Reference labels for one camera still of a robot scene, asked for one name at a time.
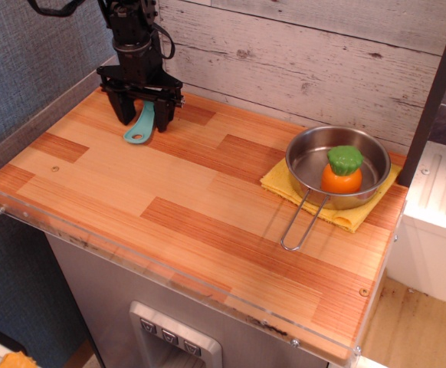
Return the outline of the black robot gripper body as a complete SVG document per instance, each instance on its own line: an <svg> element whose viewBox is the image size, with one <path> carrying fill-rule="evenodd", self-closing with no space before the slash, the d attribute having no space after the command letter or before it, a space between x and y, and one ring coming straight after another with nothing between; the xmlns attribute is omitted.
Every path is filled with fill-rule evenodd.
<svg viewBox="0 0 446 368"><path fill-rule="evenodd" d="M165 72L160 50L152 42L123 45L113 42L118 65L97 68L101 87L116 99L168 100L182 107L182 82Z"/></svg>

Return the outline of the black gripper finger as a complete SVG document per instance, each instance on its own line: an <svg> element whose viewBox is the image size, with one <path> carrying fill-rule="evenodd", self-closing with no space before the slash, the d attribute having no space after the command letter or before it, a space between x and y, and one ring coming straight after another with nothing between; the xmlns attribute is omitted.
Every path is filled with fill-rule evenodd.
<svg viewBox="0 0 446 368"><path fill-rule="evenodd" d="M128 125L136 115L134 99L125 92L107 91L111 106L123 125Z"/></svg>
<svg viewBox="0 0 446 368"><path fill-rule="evenodd" d="M176 103L173 100L157 100L154 102L154 121L157 130L163 133L174 118Z"/></svg>

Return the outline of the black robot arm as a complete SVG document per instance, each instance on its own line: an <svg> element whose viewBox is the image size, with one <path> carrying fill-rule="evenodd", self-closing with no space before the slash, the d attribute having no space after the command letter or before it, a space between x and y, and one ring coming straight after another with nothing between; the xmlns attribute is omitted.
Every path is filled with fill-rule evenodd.
<svg viewBox="0 0 446 368"><path fill-rule="evenodd" d="M183 83L167 74L163 61L171 59L162 53L160 35L169 36L155 23L158 15L155 1L101 1L107 27L113 32L113 49L118 65L97 68L101 89L107 93L118 120L127 125L136 115L135 100L154 104L154 124L166 131L174 118L175 108L184 103Z"/></svg>

